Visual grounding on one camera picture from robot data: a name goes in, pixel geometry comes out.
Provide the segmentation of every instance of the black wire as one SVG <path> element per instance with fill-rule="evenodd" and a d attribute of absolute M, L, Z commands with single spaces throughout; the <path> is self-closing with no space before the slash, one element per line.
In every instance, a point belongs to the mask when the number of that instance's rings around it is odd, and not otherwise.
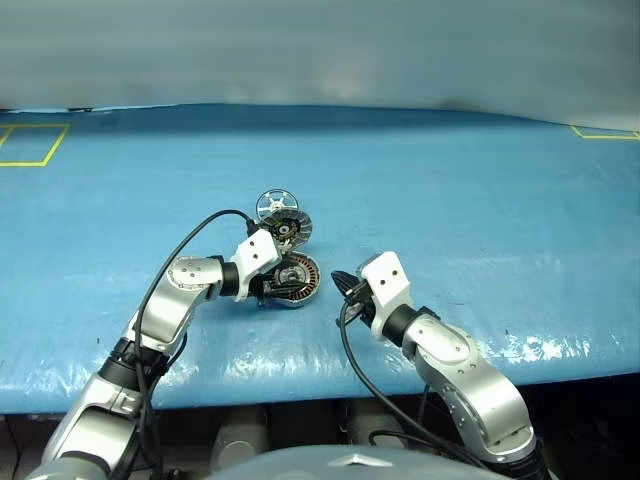
<path fill-rule="evenodd" d="M 136 357 L 136 362 L 135 362 L 136 377 L 137 377 L 138 385 L 140 388 L 140 394 L 142 396 L 142 408 L 141 408 L 140 419 L 138 423 L 138 435 L 140 440 L 140 447 L 142 450 L 144 450 L 143 457 L 148 459 L 149 446 L 146 439 L 146 428 L 147 428 L 146 423 L 147 423 L 147 416 L 148 416 L 149 424 L 151 425 L 151 431 L 153 434 L 154 447 L 155 447 L 155 461 L 153 462 L 152 468 L 154 473 L 158 476 L 162 476 L 162 472 L 163 472 L 162 448 L 160 443 L 160 432 L 158 430 L 158 425 L 156 422 L 156 415 L 155 415 L 155 411 L 153 410 L 153 406 L 151 405 L 151 397 L 149 395 L 150 392 L 153 392 L 153 389 L 155 388 L 155 385 L 157 382 L 154 383 L 151 389 L 149 389 L 149 387 L 147 386 L 147 381 L 144 377 L 144 370 L 143 370 L 143 365 L 141 362 L 141 355 L 140 355 L 141 341 L 142 341 L 142 318 L 144 317 L 144 311 L 147 308 L 147 304 L 149 303 L 149 299 L 151 298 L 151 295 L 153 295 L 153 292 L 155 291 L 156 287 L 160 283 L 160 280 L 162 279 L 166 270 L 173 263 L 173 261 L 178 256 L 178 254 L 193 239 L 193 237 L 195 237 L 198 233 L 200 233 L 200 231 L 204 227 L 209 225 L 216 218 L 221 217 L 223 215 L 238 215 L 242 217 L 247 222 L 247 224 L 249 224 L 249 222 L 253 222 L 251 217 L 249 217 L 246 213 L 241 212 L 240 210 L 220 210 L 212 215 L 209 215 L 202 222 L 200 222 L 200 224 L 196 228 L 194 228 L 178 244 L 176 248 L 173 249 L 173 251 L 169 254 L 165 262 L 162 264 L 162 266 L 158 270 L 158 273 L 156 274 L 153 281 L 149 285 L 149 288 L 147 289 L 146 293 L 144 294 L 144 297 L 142 298 L 142 301 L 140 302 L 140 306 L 138 307 L 138 312 L 136 314 L 136 321 L 133 326 L 133 329 L 134 329 L 133 348 L 134 348 L 134 355 Z M 181 354 L 182 351 L 184 350 L 184 346 L 186 346 L 186 335 L 182 341 L 183 341 L 183 344 L 178 349 L 178 352 L 176 353 L 176 355 Z M 173 364 L 172 361 L 175 361 L 175 360 L 177 360 L 176 356 L 174 356 L 167 365 L 168 366 L 172 365 Z"/>
<path fill-rule="evenodd" d="M 429 396 L 429 385 L 424 386 L 424 391 L 422 392 L 422 396 L 420 397 L 420 407 L 418 407 L 418 418 L 417 422 L 422 425 L 424 424 L 424 412 L 427 409 L 427 397 Z"/>
<path fill-rule="evenodd" d="M 9 417 L 7 415 L 4 416 L 4 421 L 7 423 L 7 431 L 9 432 L 9 436 L 13 441 L 13 445 L 16 447 L 16 461 L 13 464 L 13 471 L 11 472 L 11 480 L 15 480 L 16 475 L 18 474 L 18 468 L 20 467 L 20 460 L 22 459 L 22 450 L 20 449 L 20 444 L 18 443 L 18 437 L 16 437 L 11 424 L 9 423 Z"/>
<path fill-rule="evenodd" d="M 135 467 L 131 468 L 132 472 L 141 472 L 143 470 L 149 470 L 149 464 L 148 463 L 145 464 L 145 465 L 138 465 L 138 466 L 135 466 Z"/>
<path fill-rule="evenodd" d="M 173 357 L 171 357 L 171 360 L 169 360 L 169 363 L 167 363 L 167 370 L 169 370 L 173 366 L 173 364 L 176 363 L 176 360 L 180 358 L 180 355 L 182 355 L 182 352 L 184 352 L 184 349 L 186 346 L 187 346 L 187 332 L 184 332 L 184 335 L 182 336 L 182 343 L 180 343 L 180 347 L 178 347 L 178 351 L 174 353 Z"/>
<path fill-rule="evenodd" d="M 415 420 L 413 420 L 409 415 L 398 408 L 395 403 L 389 400 L 389 398 L 387 398 L 380 390 L 378 390 L 373 382 L 369 380 L 369 378 L 360 368 L 360 365 L 358 365 L 358 362 L 353 355 L 353 351 L 351 350 L 351 346 L 349 345 L 346 326 L 346 311 L 348 306 L 349 305 L 345 302 L 342 305 L 342 309 L 340 310 L 340 337 L 342 339 L 344 351 L 347 354 L 347 358 L 349 359 L 349 363 L 351 364 L 353 371 L 356 373 L 360 381 L 365 384 L 369 391 L 378 400 L 380 400 L 380 402 L 382 402 L 389 410 L 391 410 L 406 426 L 408 426 L 416 434 L 420 435 L 423 440 L 431 443 L 435 448 L 441 450 L 452 458 L 487 470 L 487 466 L 482 463 L 482 461 L 480 461 L 480 459 L 478 459 L 475 455 L 467 451 L 467 449 L 465 449 L 462 445 L 457 445 L 453 442 L 450 442 L 449 440 L 438 437 L 437 435 L 431 433 L 429 430 L 417 423 Z"/>
<path fill-rule="evenodd" d="M 420 437 L 416 437 L 415 435 L 409 435 L 404 432 L 394 432 L 393 430 L 374 430 L 369 434 L 369 445 L 373 447 L 377 447 L 376 437 L 396 437 L 401 438 L 403 440 L 409 440 L 414 443 L 419 443 L 420 445 L 424 445 L 425 447 L 429 447 L 432 450 L 439 451 L 437 448 L 433 446 L 433 444 L 423 440 Z"/>

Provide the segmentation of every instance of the yellow tape line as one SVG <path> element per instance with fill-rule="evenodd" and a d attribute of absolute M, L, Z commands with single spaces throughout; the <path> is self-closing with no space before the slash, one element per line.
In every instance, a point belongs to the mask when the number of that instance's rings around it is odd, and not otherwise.
<path fill-rule="evenodd" d="M 575 125 L 569 125 L 580 138 L 587 140 L 640 140 L 640 133 L 631 132 L 629 135 L 589 135 L 582 133 Z"/>
<path fill-rule="evenodd" d="M 6 131 L 0 137 L 0 147 L 7 141 L 11 132 L 13 132 L 16 128 L 62 128 L 62 132 L 58 135 L 58 138 L 53 145 L 39 162 L 0 162 L 0 167 L 45 167 L 53 154 L 56 153 L 56 150 L 64 140 L 64 137 L 67 136 L 67 132 L 71 128 L 70 123 L 34 123 L 34 124 L 9 124 L 9 125 L 0 125 L 0 128 L 5 128 Z"/>

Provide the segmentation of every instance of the blue table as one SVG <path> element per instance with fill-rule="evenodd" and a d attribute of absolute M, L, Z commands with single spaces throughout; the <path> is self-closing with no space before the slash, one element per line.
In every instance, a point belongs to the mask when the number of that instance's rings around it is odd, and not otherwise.
<path fill-rule="evenodd" d="M 518 384 L 640 369 L 633 132 L 215 105 L 4 114 L 0 124 L 14 126 L 0 127 L 0 413 L 69 407 L 175 244 L 212 211 L 253 213 L 275 187 L 314 222 L 302 250 L 322 268 L 318 296 L 300 310 L 203 305 L 157 406 L 366 394 L 342 351 L 329 273 L 389 249 L 416 305 L 468 330 Z M 243 234 L 221 219 L 185 253 L 228 257 Z M 421 389 L 398 349 L 362 325 L 350 335 L 385 392 Z"/>

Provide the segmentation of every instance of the copper coil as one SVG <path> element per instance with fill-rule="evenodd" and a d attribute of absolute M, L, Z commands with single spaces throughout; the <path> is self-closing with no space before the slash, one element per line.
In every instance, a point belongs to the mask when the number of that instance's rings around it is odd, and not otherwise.
<path fill-rule="evenodd" d="M 288 298 L 290 298 L 291 300 L 302 300 L 311 295 L 313 291 L 318 287 L 320 275 L 317 265 L 309 260 L 309 258 L 297 253 L 292 253 L 291 256 L 294 257 L 296 262 L 298 262 L 298 264 L 306 270 L 308 282 L 304 288 L 301 288 L 297 292 L 290 293 L 288 295 Z"/>

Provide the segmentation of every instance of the metal wheel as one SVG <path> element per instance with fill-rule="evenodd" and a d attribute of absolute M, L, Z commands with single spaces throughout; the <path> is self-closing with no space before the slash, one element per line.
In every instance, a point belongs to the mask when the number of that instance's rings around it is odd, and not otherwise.
<path fill-rule="evenodd" d="M 269 231 L 283 252 L 307 243 L 313 230 L 309 215 L 293 208 L 277 209 L 265 217 L 258 226 Z"/>
<path fill-rule="evenodd" d="M 256 214 L 258 220 L 264 220 L 272 213 L 281 208 L 298 209 L 298 201 L 293 194 L 286 190 L 274 188 L 264 192 L 256 203 Z"/>

